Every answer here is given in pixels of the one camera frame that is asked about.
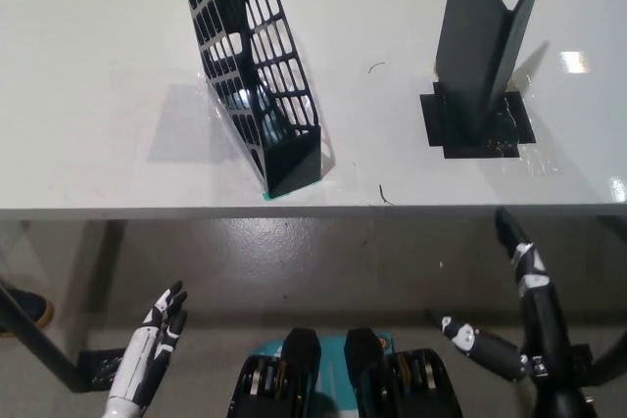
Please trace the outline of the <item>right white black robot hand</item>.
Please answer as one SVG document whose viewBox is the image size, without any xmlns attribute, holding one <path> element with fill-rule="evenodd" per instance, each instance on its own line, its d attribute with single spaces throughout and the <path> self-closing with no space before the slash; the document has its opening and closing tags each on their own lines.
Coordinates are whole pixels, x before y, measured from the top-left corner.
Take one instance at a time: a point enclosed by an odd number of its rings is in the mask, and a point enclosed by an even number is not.
<svg viewBox="0 0 627 418">
<path fill-rule="evenodd" d="M 507 381 L 529 377 L 540 387 L 587 386 L 590 349 L 571 344 L 555 284 L 536 245 L 504 208 L 496 209 L 495 227 L 514 272 L 523 346 L 451 315 L 433 313 L 431 318 L 461 354 Z"/>
</svg>

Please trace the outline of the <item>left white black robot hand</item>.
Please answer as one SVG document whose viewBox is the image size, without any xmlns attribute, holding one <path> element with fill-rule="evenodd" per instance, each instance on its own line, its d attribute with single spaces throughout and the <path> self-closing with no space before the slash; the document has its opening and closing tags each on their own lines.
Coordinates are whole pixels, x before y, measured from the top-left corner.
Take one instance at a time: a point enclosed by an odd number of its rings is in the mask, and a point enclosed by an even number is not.
<svg viewBox="0 0 627 418">
<path fill-rule="evenodd" d="M 150 307 L 121 359 L 104 418 L 142 417 L 161 385 L 184 329 L 187 293 L 175 282 Z"/>
</svg>

